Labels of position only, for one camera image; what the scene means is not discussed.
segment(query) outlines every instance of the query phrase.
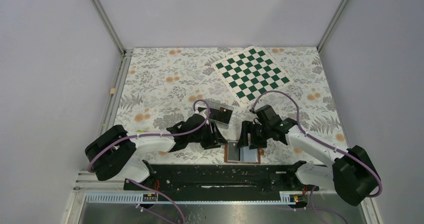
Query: orange flower pattern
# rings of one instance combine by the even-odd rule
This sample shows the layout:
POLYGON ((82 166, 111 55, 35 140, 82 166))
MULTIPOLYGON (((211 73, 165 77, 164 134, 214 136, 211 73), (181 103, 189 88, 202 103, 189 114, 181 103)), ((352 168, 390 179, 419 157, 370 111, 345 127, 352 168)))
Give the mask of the orange flower pattern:
MULTIPOLYGON (((237 140, 241 121, 252 120, 248 108, 235 102, 212 63, 244 48, 135 48, 126 76, 115 125, 129 132, 137 130, 163 131, 193 115, 193 103, 199 99, 234 107, 225 138, 237 140)), ((284 88, 300 106, 300 123, 309 133, 320 136, 339 148, 345 148, 337 109, 317 49, 314 47, 266 48, 283 70, 296 81, 284 88)), ((286 98, 270 94, 260 106, 270 104, 282 118, 296 118, 296 109, 286 98)), ((320 164, 299 148, 290 148, 269 140, 263 164, 287 164, 298 160, 320 164)), ((151 164, 224 164, 224 150, 204 150, 200 144, 189 144, 176 152, 138 154, 151 164)))

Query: white square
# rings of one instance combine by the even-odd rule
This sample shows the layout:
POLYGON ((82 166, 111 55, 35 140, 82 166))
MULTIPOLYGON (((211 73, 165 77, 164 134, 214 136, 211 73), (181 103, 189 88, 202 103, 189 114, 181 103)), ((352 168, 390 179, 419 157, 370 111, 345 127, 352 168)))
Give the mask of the white square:
POLYGON ((243 83, 243 80, 239 78, 235 80, 235 83, 237 83, 237 85, 241 85, 243 83))
POLYGON ((254 87, 259 90, 259 89, 263 88, 264 86, 260 82, 258 82, 254 85, 254 87))
POLYGON ((265 78, 263 76, 257 76, 256 79, 260 82, 262 82, 263 80, 265 80, 265 78))
POLYGON ((272 89, 273 89, 273 87, 272 86, 270 86, 270 85, 266 85, 266 86, 264 86, 263 88, 265 88, 265 90, 267 90, 267 91, 271 91, 272 89))
POLYGON ((242 103, 248 103, 249 102, 249 98, 247 98, 247 96, 243 96, 242 98, 240 98, 240 101, 242 103))
POLYGON ((235 87, 233 87, 233 88, 232 88, 232 90, 233 90, 235 93, 239 93, 239 92, 241 92, 241 91, 242 91, 242 89, 241 89, 239 86, 235 86, 235 87))
POLYGON ((248 81, 246 81, 245 83, 244 83, 245 85, 246 85, 246 87, 251 87, 251 86, 253 86, 253 83, 250 81, 250 80, 248 80, 248 81))
POLYGON ((267 78, 267 79, 265 79, 265 82, 267 82, 268 85, 269 85, 271 83, 274 83, 275 81, 273 79, 271 79, 271 78, 267 78))
POLYGON ((255 75, 253 75, 252 73, 249 73, 247 74, 246 77, 249 78, 249 80, 252 80, 253 78, 255 78, 255 75))
POLYGON ((276 80, 276 81, 275 81, 275 83, 276 83, 278 86, 282 86, 282 85, 284 84, 284 82, 283 82, 282 80, 280 80, 280 79, 276 80))
POLYGON ((222 68, 225 68, 227 65, 229 65, 229 63, 228 63, 228 61, 227 61, 227 60, 225 60, 225 61, 221 62, 221 64, 223 65, 223 67, 222 67, 222 68))
POLYGON ((259 95, 261 94, 258 90, 255 90, 254 92, 252 92, 253 96, 255 98, 259 97, 259 95))

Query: chessboard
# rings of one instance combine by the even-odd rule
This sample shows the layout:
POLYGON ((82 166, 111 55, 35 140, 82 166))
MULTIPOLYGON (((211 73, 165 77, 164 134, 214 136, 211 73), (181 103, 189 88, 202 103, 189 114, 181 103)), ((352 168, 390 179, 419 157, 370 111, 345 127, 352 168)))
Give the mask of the chessboard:
POLYGON ((251 105, 262 93, 292 82, 262 47, 251 46, 212 64, 240 107, 251 105))

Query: green square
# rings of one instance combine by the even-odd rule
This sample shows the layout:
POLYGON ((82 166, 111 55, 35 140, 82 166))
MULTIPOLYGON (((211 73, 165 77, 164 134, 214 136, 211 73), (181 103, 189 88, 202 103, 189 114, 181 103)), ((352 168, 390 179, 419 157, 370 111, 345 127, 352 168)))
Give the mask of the green square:
POLYGON ((250 80, 252 83, 253 83, 253 85, 255 85, 256 83, 258 83, 259 81, 258 81, 258 79, 256 79, 256 77, 255 78, 253 78, 252 80, 250 80))
POLYGON ((237 97, 238 97, 238 98, 242 98, 242 97, 246 96, 246 95, 245 95, 245 93, 244 93, 243 91, 239 91, 239 92, 237 92, 236 94, 237 94, 237 97))
POLYGON ((247 75, 247 74, 252 73, 252 72, 251 72, 251 70, 249 70, 249 69, 243 70, 243 72, 244 72, 244 74, 246 74, 246 75, 247 75))
POLYGON ((275 83, 275 82, 273 82, 273 83, 271 83, 269 85, 272 87, 272 89, 275 89, 275 88, 278 87, 277 83, 275 83))
POLYGON ((263 87, 262 87, 262 88, 261 88, 261 89, 259 89, 258 91, 262 94, 262 93, 266 92, 267 90, 266 90, 265 88, 263 88, 263 87))
POLYGON ((229 83, 229 86, 232 87, 232 88, 235 88, 235 87, 237 87, 237 83, 235 81, 232 81, 232 82, 229 83))
POLYGON ((248 87, 246 86, 246 84, 244 84, 244 83, 240 84, 238 87, 239 87, 240 89, 242 89, 242 90, 244 90, 244 89, 248 88, 248 87))
POLYGON ((254 85, 252 85, 252 86, 249 87, 249 90, 251 92, 254 92, 254 91, 258 90, 258 89, 256 89, 256 87, 254 85))
POLYGON ((243 81, 243 82, 247 82, 247 81, 249 81, 249 77, 247 77, 247 76, 242 76, 241 77, 241 80, 243 81))
POLYGON ((284 77, 284 78, 282 78, 282 79, 281 79, 281 81, 282 81, 283 83, 288 83, 288 82, 289 82, 289 79, 288 79, 287 77, 284 77))
POLYGON ((247 99, 249 99, 249 101, 251 101, 251 100, 255 99, 255 96, 252 93, 250 93, 249 95, 247 95, 247 99))

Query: small box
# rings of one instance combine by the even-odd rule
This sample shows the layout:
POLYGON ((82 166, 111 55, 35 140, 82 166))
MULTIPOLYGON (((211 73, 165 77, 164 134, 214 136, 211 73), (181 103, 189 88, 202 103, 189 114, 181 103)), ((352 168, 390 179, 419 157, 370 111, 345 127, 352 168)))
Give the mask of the small box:
MULTIPOLYGON (((206 102, 210 107, 209 120, 214 121, 219 128, 228 129, 234 107, 210 100, 206 100, 206 102)), ((204 105, 197 108, 199 112, 205 109, 206 107, 204 105)))

